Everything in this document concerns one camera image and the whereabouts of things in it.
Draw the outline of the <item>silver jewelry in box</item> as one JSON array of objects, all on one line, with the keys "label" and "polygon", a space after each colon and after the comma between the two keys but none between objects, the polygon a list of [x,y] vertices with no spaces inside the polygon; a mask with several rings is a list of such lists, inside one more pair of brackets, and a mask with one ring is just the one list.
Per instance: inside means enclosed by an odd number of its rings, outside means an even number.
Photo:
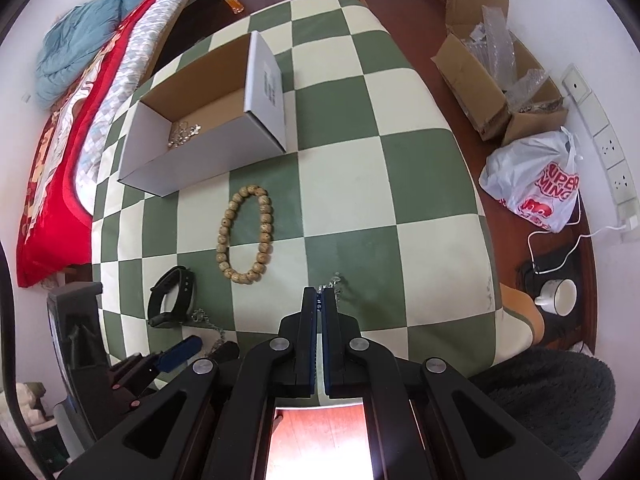
[{"label": "silver jewelry in box", "polygon": [[183,146],[201,132],[199,124],[189,124],[188,122],[175,122],[169,131],[167,146],[170,150]]}]

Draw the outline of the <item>white cardboard jewelry box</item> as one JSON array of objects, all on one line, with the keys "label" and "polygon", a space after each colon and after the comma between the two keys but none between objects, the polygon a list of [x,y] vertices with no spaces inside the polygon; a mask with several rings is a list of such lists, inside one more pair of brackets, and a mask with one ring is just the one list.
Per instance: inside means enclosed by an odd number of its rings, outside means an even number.
[{"label": "white cardboard jewelry box", "polygon": [[[170,150],[175,122],[202,128]],[[284,154],[282,74],[264,37],[248,32],[155,76],[128,108],[122,134],[119,182],[160,197]]]}]

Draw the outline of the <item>black smart wristband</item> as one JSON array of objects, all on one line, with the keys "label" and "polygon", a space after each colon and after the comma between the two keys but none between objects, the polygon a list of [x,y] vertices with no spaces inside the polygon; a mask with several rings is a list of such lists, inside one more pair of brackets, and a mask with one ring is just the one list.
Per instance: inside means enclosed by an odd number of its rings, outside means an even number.
[{"label": "black smart wristband", "polygon": [[188,320],[194,289],[194,273],[173,266],[150,289],[146,317],[152,328],[171,328]]}]

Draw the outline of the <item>dark fuzzy cushion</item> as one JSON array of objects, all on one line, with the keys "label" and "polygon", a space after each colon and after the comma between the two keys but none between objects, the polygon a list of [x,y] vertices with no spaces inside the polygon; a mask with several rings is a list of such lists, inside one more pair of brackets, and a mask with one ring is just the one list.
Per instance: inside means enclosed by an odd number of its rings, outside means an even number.
[{"label": "dark fuzzy cushion", "polygon": [[610,423],[610,368],[593,356],[530,348],[470,378],[495,404],[580,471]]}]

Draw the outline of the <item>red patterned bed quilt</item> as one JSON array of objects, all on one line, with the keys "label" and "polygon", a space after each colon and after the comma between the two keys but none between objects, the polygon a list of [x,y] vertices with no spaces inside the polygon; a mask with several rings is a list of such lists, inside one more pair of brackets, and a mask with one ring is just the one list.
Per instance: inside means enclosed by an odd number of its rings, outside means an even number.
[{"label": "red patterned bed quilt", "polygon": [[[160,36],[160,47],[143,76],[152,68],[178,16],[169,22],[168,32]],[[98,99],[105,94],[101,66],[112,57],[110,51],[124,21],[125,18],[82,74],[49,107],[50,116],[32,161],[18,227],[15,275],[21,288],[32,287],[68,266],[91,260],[92,214],[81,207],[76,197],[73,173],[89,119],[98,108]]]}]

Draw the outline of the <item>white ceramic cup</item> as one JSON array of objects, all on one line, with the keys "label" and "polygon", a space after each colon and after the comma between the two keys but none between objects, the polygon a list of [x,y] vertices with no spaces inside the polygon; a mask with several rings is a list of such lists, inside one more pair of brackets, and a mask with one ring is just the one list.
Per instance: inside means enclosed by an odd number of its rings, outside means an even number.
[{"label": "white ceramic cup", "polygon": [[574,281],[565,280],[546,281],[534,304],[544,312],[565,318],[574,310],[577,301],[577,286]]}]

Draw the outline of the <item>green cream checkered tablecloth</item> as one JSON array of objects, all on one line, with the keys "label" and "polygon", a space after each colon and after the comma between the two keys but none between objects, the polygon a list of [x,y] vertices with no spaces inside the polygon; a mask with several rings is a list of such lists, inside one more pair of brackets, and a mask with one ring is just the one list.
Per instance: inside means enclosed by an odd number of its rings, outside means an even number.
[{"label": "green cream checkered tablecloth", "polygon": [[[215,32],[165,68],[259,32],[280,66],[288,150],[158,198],[117,179],[117,118],[101,157],[92,226],[99,321],[112,361],[198,335],[253,347],[341,274],[340,310],[396,356],[440,356],[472,375],[516,356],[533,325],[500,296],[480,196],[420,75],[361,0],[286,0]],[[254,285],[216,263],[220,220],[248,184],[272,201],[273,245]],[[188,320],[152,328],[150,289],[173,266],[194,273]]]}]

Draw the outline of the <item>white red plastic bag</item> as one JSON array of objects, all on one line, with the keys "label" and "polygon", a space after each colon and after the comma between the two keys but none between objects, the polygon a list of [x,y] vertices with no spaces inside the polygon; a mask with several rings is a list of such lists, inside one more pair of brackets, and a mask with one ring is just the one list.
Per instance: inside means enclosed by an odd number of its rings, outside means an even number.
[{"label": "white red plastic bag", "polygon": [[517,216],[551,233],[573,214],[580,177],[575,137],[565,128],[526,136],[491,153],[480,187]]}]

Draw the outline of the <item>grey white bed mattress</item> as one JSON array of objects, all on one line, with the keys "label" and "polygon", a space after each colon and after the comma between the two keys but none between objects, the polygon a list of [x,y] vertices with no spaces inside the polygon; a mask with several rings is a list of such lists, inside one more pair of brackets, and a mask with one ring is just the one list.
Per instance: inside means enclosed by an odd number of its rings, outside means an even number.
[{"label": "grey white bed mattress", "polygon": [[126,0],[128,14],[124,28],[110,51],[112,57],[100,69],[106,83],[105,94],[98,99],[98,108],[89,119],[73,173],[76,197],[88,214],[93,213],[101,157],[116,113],[138,88],[143,74],[151,67],[152,56],[160,47],[160,36],[168,32],[169,22],[179,15],[180,6],[187,2]]}]

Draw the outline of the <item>white power strip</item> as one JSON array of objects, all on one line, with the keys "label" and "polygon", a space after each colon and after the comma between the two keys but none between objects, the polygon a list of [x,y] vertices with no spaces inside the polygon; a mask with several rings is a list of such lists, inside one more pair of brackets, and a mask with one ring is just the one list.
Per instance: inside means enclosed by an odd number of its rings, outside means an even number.
[{"label": "white power strip", "polygon": [[620,140],[597,95],[575,64],[567,66],[561,84],[576,106],[605,171],[622,240],[639,239],[639,195]]}]

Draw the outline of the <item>blue folded blanket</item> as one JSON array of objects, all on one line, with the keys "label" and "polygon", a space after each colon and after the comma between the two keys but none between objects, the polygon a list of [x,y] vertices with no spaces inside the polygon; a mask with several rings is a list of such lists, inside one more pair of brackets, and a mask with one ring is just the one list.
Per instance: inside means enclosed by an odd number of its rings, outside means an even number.
[{"label": "blue folded blanket", "polygon": [[35,99],[40,107],[46,110],[66,92],[142,1],[90,0],[50,28],[36,59]]}]

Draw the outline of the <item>brown cardboard box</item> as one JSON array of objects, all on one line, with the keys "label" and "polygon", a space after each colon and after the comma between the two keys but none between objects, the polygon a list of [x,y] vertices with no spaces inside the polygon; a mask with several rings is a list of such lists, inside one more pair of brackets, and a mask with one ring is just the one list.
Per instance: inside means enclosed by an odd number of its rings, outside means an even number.
[{"label": "brown cardboard box", "polygon": [[503,144],[559,129],[568,114],[508,13],[509,0],[446,0],[447,37],[433,58],[480,138]]}]

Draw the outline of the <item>orange drink bottle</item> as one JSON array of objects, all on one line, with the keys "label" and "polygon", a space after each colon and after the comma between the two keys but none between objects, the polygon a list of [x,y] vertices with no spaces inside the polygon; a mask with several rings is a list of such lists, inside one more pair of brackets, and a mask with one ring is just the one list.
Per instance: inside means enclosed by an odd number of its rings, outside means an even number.
[{"label": "orange drink bottle", "polygon": [[230,9],[234,14],[240,14],[244,11],[244,6],[240,0],[224,0],[224,2],[230,6]]}]

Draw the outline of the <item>clear bubble wrap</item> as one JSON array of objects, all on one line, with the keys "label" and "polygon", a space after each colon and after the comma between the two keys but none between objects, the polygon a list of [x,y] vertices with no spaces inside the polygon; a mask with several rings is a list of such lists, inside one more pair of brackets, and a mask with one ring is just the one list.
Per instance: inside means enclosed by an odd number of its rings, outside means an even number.
[{"label": "clear bubble wrap", "polygon": [[465,47],[474,55],[506,97],[512,113],[533,113],[547,105],[535,104],[534,96],[548,80],[543,68],[529,68],[523,77],[516,76],[514,39],[506,18],[496,6],[482,6],[483,21],[477,24]]}]

